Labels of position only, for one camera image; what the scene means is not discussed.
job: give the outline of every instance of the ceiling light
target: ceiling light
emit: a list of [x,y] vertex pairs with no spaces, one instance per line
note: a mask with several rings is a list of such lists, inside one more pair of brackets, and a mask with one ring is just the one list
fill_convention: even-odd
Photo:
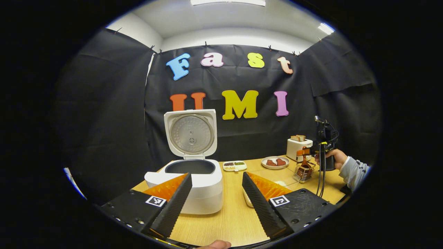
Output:
[[327,33],[328,35],[334,32],[334,30],[331,27],[329,27],[326,23],[320,23],[319,30]]
[[192,5],[211,4],[211,3],[243,3],[265,6],[265,0],[190,0]]

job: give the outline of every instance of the gray sleeve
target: gray sleeve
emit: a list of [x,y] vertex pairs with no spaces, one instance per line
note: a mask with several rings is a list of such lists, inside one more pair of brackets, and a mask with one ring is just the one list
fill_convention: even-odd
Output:
[[364,177],[369,172],[369,169],[370,167],[367,164],[349,157],[347,162],[340,169],[339,176],[341,176],[348,187],[354,191],[363,181]]

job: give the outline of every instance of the yellow letter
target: yellow letter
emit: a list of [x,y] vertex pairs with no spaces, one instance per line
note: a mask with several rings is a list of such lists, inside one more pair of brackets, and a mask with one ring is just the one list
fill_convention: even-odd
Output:
[[261,54],[249,53],[248,59],[249,59],[248,63],[251,67],[259,67],[259,68],[264,67],[264,61],[261,60],[263,59],[263,56],[261,56]]
[[223,91],[221,93],[225,97],[225,114],[223,115],[224,120],[234,119],[234,114],[232,114],[232,109],[234,109],[235,114],[238,118],[241,118],[243,111],[246,109],[244,118],[256,118],[258,115],[255,111],[256,100],[258,92],[254,90],[249,90],[246,92],[243,100],[240,101],[237,93],[233,90]]

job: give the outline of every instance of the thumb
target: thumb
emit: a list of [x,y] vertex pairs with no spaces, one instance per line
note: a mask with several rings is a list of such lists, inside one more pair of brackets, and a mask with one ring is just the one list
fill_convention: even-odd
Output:
[[333,149],[331,151],[328,151],[328,153],[326,153],[326,158],[330,157],[330,156],[334,156],[335,154],[337,154],[338,150]]
[[198,247],[198,249],[228,249],[231,247],[231,243],[223,240],[216,240],[210,245]]

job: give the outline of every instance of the human hand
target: human hand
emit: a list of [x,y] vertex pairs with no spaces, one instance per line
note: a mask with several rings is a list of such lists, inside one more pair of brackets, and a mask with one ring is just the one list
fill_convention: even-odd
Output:
[[[348,159],[348,156],[346,156],[346,154],[339,149],[333,149],[331,151],[328,151],[328,153],[326,153],[326,158],[330,156],[334,156],[334,161],[335,161],[334,167],[335,169],[338,170],[342,168],[343,164],[346,162],[346,159]],[[320,158],[318,153],[315,155],[315,161],[317,162],[318,165],[320,165]]]
[[223,240],[216,240],[210,245],[197,247],[196,249],[228,249],[231,247],[231,243]]

